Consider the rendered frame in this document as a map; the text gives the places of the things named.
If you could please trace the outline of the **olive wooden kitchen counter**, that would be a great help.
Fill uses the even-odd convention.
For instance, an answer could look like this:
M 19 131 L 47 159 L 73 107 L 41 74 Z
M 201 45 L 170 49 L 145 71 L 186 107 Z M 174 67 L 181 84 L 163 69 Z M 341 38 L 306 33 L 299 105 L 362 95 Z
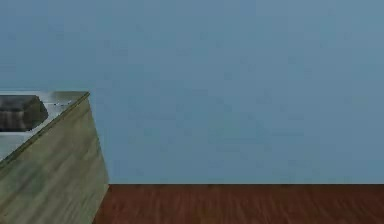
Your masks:
M 0 91 L 36 96 L 48 117 L 28 131 L 0 132 L 0 224 L 92 224 L 108 173 L 87 91 Z

